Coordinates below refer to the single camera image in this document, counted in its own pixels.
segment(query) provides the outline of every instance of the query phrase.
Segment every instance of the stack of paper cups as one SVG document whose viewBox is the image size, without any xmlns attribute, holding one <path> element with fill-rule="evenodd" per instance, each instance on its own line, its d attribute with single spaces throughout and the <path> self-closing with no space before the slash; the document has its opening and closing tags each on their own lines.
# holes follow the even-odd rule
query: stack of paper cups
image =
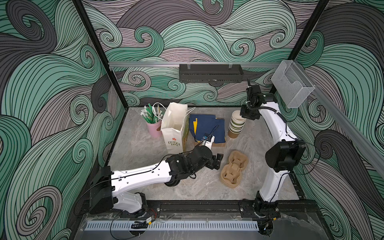
<svg viewBox="0 0 384 240">
<path fill-rule="evenodd" d="M 240 116 L 240 110 L 236 110 L 232 113 L 231 122 L 229 124 L 228 136 L 230 138 L 237 138 L 239 133 L 243 130 L 245 124 L 245 118 Z"/>
</svg>

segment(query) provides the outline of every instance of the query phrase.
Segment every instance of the marble surface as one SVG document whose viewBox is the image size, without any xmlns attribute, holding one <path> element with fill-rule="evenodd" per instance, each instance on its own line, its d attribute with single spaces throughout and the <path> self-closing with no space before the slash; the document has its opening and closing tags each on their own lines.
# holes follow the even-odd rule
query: marble surface
<svg viewBox="0 0 384 240">
<path fill-rule="evenodd" d="M 162 137 L 152 138 L 144 119 L 140 116 L 142 108 L 130 108 L 113 149 L 109 165 L 112 170 L 130 170 L 158 163 L 168 154 Z M 197 172 L 196 179 L 184 179 L 175 186 L 167 187 L 164 183 L 151 184 L 133 190 L 143 192 L 151 200 L 240 200 L 254 199 L 263 185 L 268 166 L 265 153 L 272 147 L 272 137 L 262 117 L 259 120 L 247 120 L 241 134 L 236 139 L 228 137 L 228 126 L 232 112 L 238 108 L 196 108 L 193 113 L 215 114 L 224 118 L 226 124 L 225 147 L 212 147 L 214 155 L 223 153 L 220 170 L 203 168 Z M 187 150 L 192 150 L 193 137 L 189 133 Z M 228 163 L 228 156 L 233 150 L 246 154 L 249 164 L 243 171 L 243 178 L 238 187 L 230 189 L 219 180 L 219 174 Z M 283 182 L 279 194 L 280 200 L 299 199 L 289 177 Z"/>
</svg>

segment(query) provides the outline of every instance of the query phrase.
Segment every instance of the red wire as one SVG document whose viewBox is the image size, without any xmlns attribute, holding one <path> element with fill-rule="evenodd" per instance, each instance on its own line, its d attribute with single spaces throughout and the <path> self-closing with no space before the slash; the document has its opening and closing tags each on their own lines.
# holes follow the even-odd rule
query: red wire
<svg viewBox="0 0 384 240">
<path fill-rule="evenodd" d="M 152 212 L 155 214 L 155 218 L 156 218 L 157 213 L 155 212 L 155 210 L 153 210 L 153 209 L 150 209 L 150 210 L 152 210 Z"/>
</svg>

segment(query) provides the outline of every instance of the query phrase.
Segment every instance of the green swirl pattern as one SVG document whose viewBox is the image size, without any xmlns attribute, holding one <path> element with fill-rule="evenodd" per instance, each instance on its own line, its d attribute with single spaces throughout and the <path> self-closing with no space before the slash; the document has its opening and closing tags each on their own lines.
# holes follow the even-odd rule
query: green swirl pattern
<svg viewBox="0 0 384 240">
<path fill-rule="evenodd" d="M 159 56 L 164 49 L 164 40 L 155 30 L 150 27 L 142 26 L 136 29 L 135 39 L 139 43 L 144 42 L 142 34 L 148 33 L 152 42 L 145 48 L 120 47 L 113 48 L 105 52 L 109 61 L 138 61 L 140 59 L 152 56 Z"/>
<path fill-rule="evenodd" d="M 325 10 L 296 60 L 384 155 L 383 48 L 370 48 L 383 31 L 384 15 L 379 11 L 384 3 L 355 2 Z M 361 21 L 368 15 L 369 21 Z M 341 26 L 347 18 L 348 23 Z M 334 122 L 314 96 L 296 110 L 286 109 L 278 94 L 276 97 L 295 134 L 319 147 L 321 157 L 307 153 L 295 172 L 306 173 L 319 161 L 311 174 L 297 177 L 306 197 L 318 203 L 333 237 L 382 239 L 384 180 L 369 164 L 370 159 L 361 155 L 356 144 L 345 137 L 343 126 Z"/>
<path fill-rule="evenodd" d="M 95 23 L 103 43 L 118 47 L 117 27 Z M 0 32 L 1 66 L 12 70 L 0 78 L 0 238 L 70 239 L 75 201 L 105 165 L 125 109 L 113 86 L 98 89 L 106 71 L 71 0 L 2 1 Z M 92 92 L 105 111 L 94 110 Z"/>
<path fill-rule="evenodd" d="M 278 31 L 270 40 L 272 48 L 287 45 L 296 33 L 296 22 L 290 8 L 280 0 L 249 1 L 236 9 L 223 24 L 214 29 L 232 45 L 239 38 L 257 39 Z"/>
<path fill-rule="evenodd" d="M 194 0 L 194 1 L 201 7 L 201 9 L 204 10 L 203 0 Z M 216 0 L 216 1 L 220 3 L 220 9 L 222 9 L 223 4 L 224 4 L 224 0 Z M 250 1 L 250 0 L 234 0 L 232 12 L 235 11 L 236 9 L 238 9 L 241 5 L 245 4 L 248 1 Z"/>
<path fill-rule="evenodd" d="M 169 48 L 192 48 L 208 54 L 217 61 L 250 61 L 255 53 L 255 44 L 249 38 L 239 38 L 231 43 L 229 50 L 224 39 L 215 29 L 198 21 L 186 20 L 166 28 L 161 37 L 164 50 Z M 239 56 L 243 50 L 238 46 L 246 44 L 248 52 Z"/>
</svg>

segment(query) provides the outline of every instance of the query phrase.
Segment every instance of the paper bag handle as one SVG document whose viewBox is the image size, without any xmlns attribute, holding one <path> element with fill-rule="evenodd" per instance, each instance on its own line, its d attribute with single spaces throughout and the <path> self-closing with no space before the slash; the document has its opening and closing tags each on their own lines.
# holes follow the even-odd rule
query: paper bag handle
<svg viewBox="0 0 384 240">
<path fill-rule="evenodd" d="M 185 116 L 183 118 L 183 124 L 184 124 L 184 120 L 185 120 L 185 117 L 190 114 L 193 110 L 195 110 L 196 107 L 192 108 L 192 109 L 189 109 L 188 111 L 185 112 Z"/>
<path fill-rule="evenodd" d="M 159 118 L 159 117 L 156 115 L 156 112 L 155 112 L 155 105 L 156 105 L 156 104 L 161 105 L 165 110 L 167 110 L 167 108 L 165 108 L 164 105 L 162 105 L 161 103 L 154 103 L 154 104 L 152 105 L 152 113 L 153 113 L 154 116 L 156 116 L 158 119 L 162 120 L 161 118 Z M 188 114 L 190 114 L 193 110 L 195 110 L 195 108 L 196 108 L 196 107 L 194 107 L 194 108 L 192 108 L 192 109 L 189 109 L 189 110 L 187 110 L 187 111 L 185 112 L 185 116 L 184 116 L 184 118 L 183 118 L 183 122 L 184 122 L 184 120 L 185 120 L 185 117 L 186 117 Z"/>
<path fill-rule="evenodd" d="M 161 103 L 157 103 L 157 104 L 161 105 L 163 108 L 165 108 L 165 110 L 167 110 L 167 108 L 164 107 L 164 105 L 162 105 Z M 163 120 L 162 118 L 160 118 L 160 117 L 158 117 L 158 116 L 156 115 L 155 105 L 156 105 L 156 103 L 154 103 L 154 104 L 152 105 L 152 113 L 153 113 L 153 115 L 156 116 L 158 119 Z"/>
</svg>

